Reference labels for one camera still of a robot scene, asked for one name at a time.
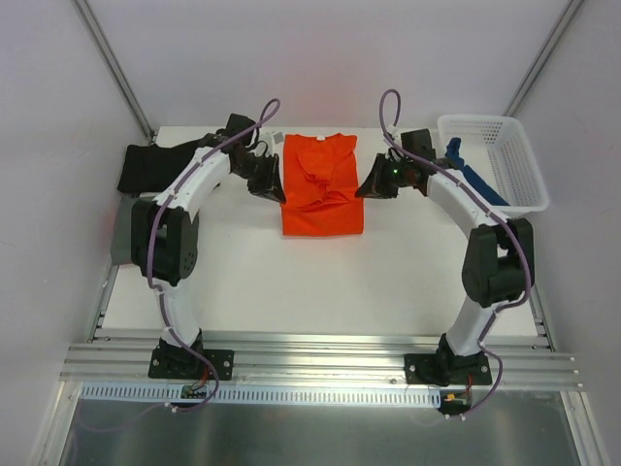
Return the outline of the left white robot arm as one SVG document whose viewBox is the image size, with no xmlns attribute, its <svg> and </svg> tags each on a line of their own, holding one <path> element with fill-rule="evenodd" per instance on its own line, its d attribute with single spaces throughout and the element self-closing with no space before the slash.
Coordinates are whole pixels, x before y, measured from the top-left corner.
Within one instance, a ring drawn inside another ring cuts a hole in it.
<svg viewBox="0 0 621 466">
<path fill-rule="evenodd" d="M 282 134 L 262 133 L 252 119 L 232 114 L 224 128 L 176 146 L 189 161 L 159 194 L 132 207 L 131 260 L 157 297 L 161 339 L 176 347 L 170 364 L 183 377 L 197 375 L 204 364 L 193 347 L 201 330 L 185 289 L 198 262 L 200 207 L 231 174 L 246 181 L 250 194 L 285 203 L 276 152 L 283 141 Z"/>
</svg>

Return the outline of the orange t shirt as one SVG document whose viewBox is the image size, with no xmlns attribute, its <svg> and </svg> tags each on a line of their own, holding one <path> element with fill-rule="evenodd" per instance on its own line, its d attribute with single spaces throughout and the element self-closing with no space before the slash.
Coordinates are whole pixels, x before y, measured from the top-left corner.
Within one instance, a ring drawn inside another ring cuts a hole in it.
<svg viewBox="0 0 621 466">
<path fill-rule="evenodd" d="M 355 196 L 357 142 L 355 135 L 341 133 L 325 138 L 285 136 L 283 235 L 315 238 L 363 233 L 364 201 Z"/>
</svg>

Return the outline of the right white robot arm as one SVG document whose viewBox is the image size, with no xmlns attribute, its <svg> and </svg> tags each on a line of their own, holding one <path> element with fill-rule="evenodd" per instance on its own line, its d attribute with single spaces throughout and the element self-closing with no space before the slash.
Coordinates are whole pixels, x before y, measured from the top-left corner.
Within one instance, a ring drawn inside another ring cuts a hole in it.
<svg viewBox="0 0 621 466">
<path fill-rule="evenodd" d="M 412 187 L 440 207 L 467 239 L 461 272 L 466 298 L 436 356 L 439 379 L 456 383 L 466 376 L 466 356 L 481 352 L 498 315 L 525 303 L 534 284 L 533 228 L 510 218 L 487 199 L 489 187 L 459 154 L 454 138 L 438 158 L 426 130 L 384 131 L 388 149 L 376 156 L 371 172 L 356 191 L 359 198 L 392 199 Z"/>
</svg>

